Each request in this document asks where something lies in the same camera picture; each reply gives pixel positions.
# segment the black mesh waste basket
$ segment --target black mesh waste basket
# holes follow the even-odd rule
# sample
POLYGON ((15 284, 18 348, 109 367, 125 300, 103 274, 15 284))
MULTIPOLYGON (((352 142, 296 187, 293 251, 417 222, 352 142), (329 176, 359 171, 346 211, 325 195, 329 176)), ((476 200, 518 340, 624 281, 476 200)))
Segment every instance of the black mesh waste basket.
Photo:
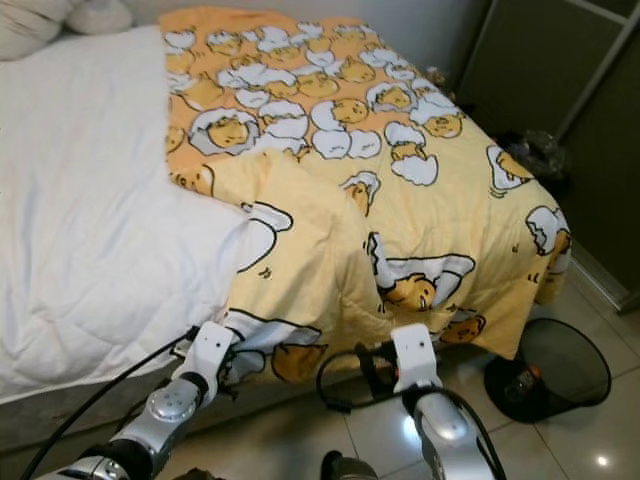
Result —
POLYGON ((603 402, 611 372, 596 346, 566 323, 532 320, 513 361, 493 360, 484 372, 489 397, 506 416, 533 423, 603 402))

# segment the black cable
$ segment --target black cable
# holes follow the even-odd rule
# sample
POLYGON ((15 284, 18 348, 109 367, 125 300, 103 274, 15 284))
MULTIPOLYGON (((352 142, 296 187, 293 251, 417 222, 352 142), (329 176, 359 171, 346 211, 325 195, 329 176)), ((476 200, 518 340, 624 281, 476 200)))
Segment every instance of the black cable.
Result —
POLYGON ((118 422, 114 433, 118 433, 120 430, 122 430, 129 423, 129 420, 131 420, 131 417, 134 416, 136 411, 145 403, 147 403, 147 397, 144 397, 142 400, 134 403, 133 406, 129 410, 127 410, 127 413, 124 414, 124 417, 122 417, 122 419, 118 422))
POLYGON ((109 383, 104 385, 100 390, 98 390, 96 393, 94 393, 91 396, 91 398, 89 398, 86 402, 84 402, 75 412, 73 412, 65 420, 65 422, 62 425, 60 425, 56 429, 55 432, 53 432, 51 434, 51 436, 42 445, 42 447, 40 447, 40 450, 38 450, 38 453, 36 454, 36 456, 33 457, 31 462, 29 463, 29 465, 25 469, 24 473, 20 477, 20 480, 30 480, 31 479, 31 476, 34 474, 34 472, 38 468, 38 465, 40 465, 40 462, 42 461, 42 459, 47 455, 47 453, 49 453, 49 450, 51 450, 51 447, 53 447, 53 445, 55 445, 55 443, 58 440, 60 440, 60 437, 62 437, 64 432, 67 431, 67 429, 71 425, 73 425, 73 423, 78 418, 80 418, 80 416, 82 414, 84 414, 84 412, 86 412, 94 403, 96 403, 98 400, 100 400, 100 398, 102 396, 104 396, 109 390, 111 390, 113 387, 118 385, 120 382, 122 382, 124 379, 126 379, 133 372, 135 372, 139 368, 141 368, 144 365, 146 365, 147 363, 149 363, 151 360, 156 358, 158 355, 164 353, 165 351, 169 350, 174 345, 180 343, 182 340, 186 340, 186 339, 193 340, 197 333, 198 333, 198 327, 191 327, 191 329, 187 333, 185 333, 184 335, 181 335, 180 337, 176 338, 175 340, 171 340, 166 345, 160 347, 158 350, 156 350, 155 352, 151 353, 146 358, 144 358, 140 362, 136 363, 134 366, 132 366, 132 367, 128 368, 127 370, 125 370, 124 372, 122 372, 120 375, 118 375, 116 378, 111 380, 109 383))
MULTIPOLYGON (((375 350, 371 351, 371 353, 373 356, 380 356, 380 355, 376 355, 375 350)), ((342 352, 336 352, 330 357, 328 357, 322 363, 322 365, 320 365, 320 368, 318 369, 318 374, 316 375, 316 391, 318 392, 318 396, 320 397, 320 400, 322 400, 322 402, 327 406, 327 408, 336 410, 342 413, 351 413, 351 410, 353 409, 370 407, 382 401, 390 400, 395 397, 400 397, 403 394, 407 394, 407 393, 410 393, 412 395, 421 394, 421 393, 424 395, 428 395, 431 393, 440 393, 442 395, 445 395, 458 407, 464 408, 469 414, 469 416, 471 416, 471 418, 477 425, 478 430, 480 432, 480 436, 482 437, 482 440, 484 441, 486 448, 488 450, 488 456, 489 456, 490 462, 487 462, 487 463, 489 464, 489 468, 492 470, 493 474, 496 476, 498 480, 506 480, 507 478, 506 473, 502 467, 502 463, 500 462, 498 453, 496 452, 493 442, 491 442, 491 438, 489 437, 489 432, 487 432, 487 429, 482 423, 482 420, 480 420, 480 417, 478 416, 478 414, 475 412, 473 408, 471 408, 471 405, 469 405, 469 403, 464 398, 462 398, 460 395, 458 395, 457 393, 451 390, 448 390, 442 387, 437 387, 435 385, 429 385, 427 387, 419 387, 419 388, 416 387, 413 389, 392 393, 390 395, 387 395, 384 398, 375 398, 375 399, 358 403, 358 404, 344 401, 339 398, 328 397, 325 394, 322 386, 322 377, 324 375, 324 371, 327 369, 329 364, 331 364, 338 358, 353 356, 353 355, 357 355, 355 350, 345 350, 342 352)))

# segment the white duvet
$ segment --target white duvet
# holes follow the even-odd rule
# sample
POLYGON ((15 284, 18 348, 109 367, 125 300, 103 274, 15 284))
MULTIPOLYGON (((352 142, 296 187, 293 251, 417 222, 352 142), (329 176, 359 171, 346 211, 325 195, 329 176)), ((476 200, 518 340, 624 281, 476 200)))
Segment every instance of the white duvet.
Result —
POLYGON ((224 306, 246 217, 168 181, 162 48, 145 27, 0 65, 0 403, 111 378, 224 306))

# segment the bed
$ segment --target bed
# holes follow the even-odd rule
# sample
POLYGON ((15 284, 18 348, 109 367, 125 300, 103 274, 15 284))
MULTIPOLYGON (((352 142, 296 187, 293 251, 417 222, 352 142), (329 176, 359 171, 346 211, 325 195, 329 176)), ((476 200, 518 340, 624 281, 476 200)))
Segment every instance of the bed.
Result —
MULTIPOLYGON (((439 344, 515 353, 570 252, 528 172, 357 19, 189 9, 160 25, 0 65, 3 449, 210 318, 237 333, 234 382, 303 381, 414 321, 439 344), (394 95, 411 108, 379 101, 394 95)), ((78 429, 116 419, 168 361, 78 429)))

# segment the yellow blanket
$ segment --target yellow blanket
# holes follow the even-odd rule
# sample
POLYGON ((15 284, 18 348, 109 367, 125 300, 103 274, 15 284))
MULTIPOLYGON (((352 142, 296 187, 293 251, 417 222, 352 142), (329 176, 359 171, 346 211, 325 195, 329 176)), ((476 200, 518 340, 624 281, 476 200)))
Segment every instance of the yellow blanket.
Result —
POLYGON ((571 244, 529 172, 360 20, 198 7, 160 26, 170 177, 250 218, 230 380, 302 380, 415 321, 515 354, 571 244))

